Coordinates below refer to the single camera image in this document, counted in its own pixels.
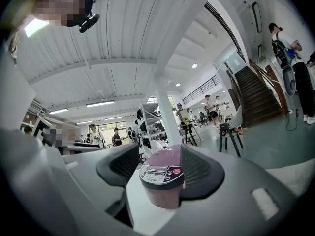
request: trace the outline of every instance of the black pants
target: black pants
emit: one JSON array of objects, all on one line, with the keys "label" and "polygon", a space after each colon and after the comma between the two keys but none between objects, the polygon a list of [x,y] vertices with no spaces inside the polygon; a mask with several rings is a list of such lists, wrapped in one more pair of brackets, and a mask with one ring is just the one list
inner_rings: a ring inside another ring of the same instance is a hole
[{"label": "black pants", "polygon": [[293,66],[295,72],[296,89],[299,93],[303,114],[314,116],[315,103],[313,97],[313,87],[309,72],[304,63],[297,63]]}]

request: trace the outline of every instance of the stair railing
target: stair railing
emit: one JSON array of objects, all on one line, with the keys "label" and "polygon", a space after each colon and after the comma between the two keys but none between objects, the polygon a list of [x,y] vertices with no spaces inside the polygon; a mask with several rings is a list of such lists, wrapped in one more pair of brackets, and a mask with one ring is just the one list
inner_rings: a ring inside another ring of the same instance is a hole
[{"label": "stair railing", "polygon": [[244,102],[243,102],[243,97],[242,97],[241,90],[240,90],[238,84],[236,83],[236,81],[235,81],[235,79],[234,79],[234,77],[232,75],[233,72],[232,72],[231,68],[228,66],[228,64],[226,62],[224,64],[225,64],[225,66],[227,68],[226,73],[230,77],[230,80],[231,80],[231,83],[232,83],[233,93],[236,95],[236,102],[233,100],[234,96],[231,94],[231,92],[229,92],[229,93],[230,93],[231,98],[233,100],[233,103],[234,103],[236,111],[238,110],[239,106],[242,106],[242,116],[243,116],[242,128],[246,128],[245,107],[244,107]]},{"label": "stair railing", "polygon": [[289,113],[289,109],[286,103],[284,92],[279,84],[279,81],[275,75],[275,72],[272,70],[271,66],[266,66],[266,71],[261,69],[258,65],[256,65],[253,61],[249,60],[250,66],[254,69],[257,77],[266,85],[266,81],[268,84],[275,90],[279,97],[279,101],[281,104],[282,113],[287,115]]}]

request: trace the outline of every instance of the table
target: table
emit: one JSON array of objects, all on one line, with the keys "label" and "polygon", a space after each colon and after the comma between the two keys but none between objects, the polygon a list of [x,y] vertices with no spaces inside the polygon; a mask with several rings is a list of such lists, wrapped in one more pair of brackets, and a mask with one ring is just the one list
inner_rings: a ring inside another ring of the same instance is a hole
[{"label": "table", "polygon": [[194,138],[193,135],[192,135],[192,129],[191,129],[191,128],[193,128],[193,129],[195,130],[196,134],[198,135],[196,129],[195,129],[194,126],[193,126],[193,124],[192,124],[192,123],[184,124],[184,125],[181,125],[181,128],[184,128],[184,129],[185,129],[185,143],[187,143],[187,132],[189,131],[193,142],[195,143],[196,146],[198,146],[198,145],[197,145],[197,142],[196,142],[196,140],[195,140],[195,138]]}]

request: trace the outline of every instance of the rice cooker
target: rice cooker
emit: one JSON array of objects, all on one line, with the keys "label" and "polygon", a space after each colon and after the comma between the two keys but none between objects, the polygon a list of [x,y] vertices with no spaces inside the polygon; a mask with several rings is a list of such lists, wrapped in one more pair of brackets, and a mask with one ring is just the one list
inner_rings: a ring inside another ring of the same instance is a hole
[{"label": "rice cooker", "polygon": [[184,185],[181,147],[164,148],[153,154],[141,167],[139,176],[152,204],[177,209]]}]

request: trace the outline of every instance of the bright light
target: bright light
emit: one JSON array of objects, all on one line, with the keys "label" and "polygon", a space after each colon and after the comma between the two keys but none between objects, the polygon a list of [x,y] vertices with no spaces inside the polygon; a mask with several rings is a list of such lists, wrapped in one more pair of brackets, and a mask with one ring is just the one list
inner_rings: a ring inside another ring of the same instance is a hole
[{"label": "bright light", "polygon": [[59,110],[56,110],[56,111],[51,111],[51,112],[49,112],[49,114],[53,115],[53,114],[65,112],[65,111],[68,111],[68,110],[69,110],[68,108],[63,108],[63,109],[59,109]]},{"label": "bright light", "polygon": [[85,124],[85,123],[90,123],[90,122],[92,121],[90,120],[90,121],[78,122],[77,124]]},{"label": "bright light", "polygon": [[102,106],[102,105],[107,105],[107,104],[113,104],[115,101],[110,100],[110,101],[104,101],[104,102],[96,102],[96,103],[91,103],[91,104],[86,104],[88,108],[90,107],[97,107],[97,106]]},{"label": "bright light", "polygon": [[33,19],[24,27],[26,36],[27,37],[32,36],[35,32],[42,29],[44,26],[46,26],[48,24],[49,24],[49,22],[47,22],[47,21],[39,20],[37,18]]},{"label": "bright light", "polygon": [[121,116],[119,116],[119,117],[111,117],[111,118],[107,118],[107,119],[104,119],[104,120],[112,120],[112,119],[118,119],[118,118],[121,118]]}]

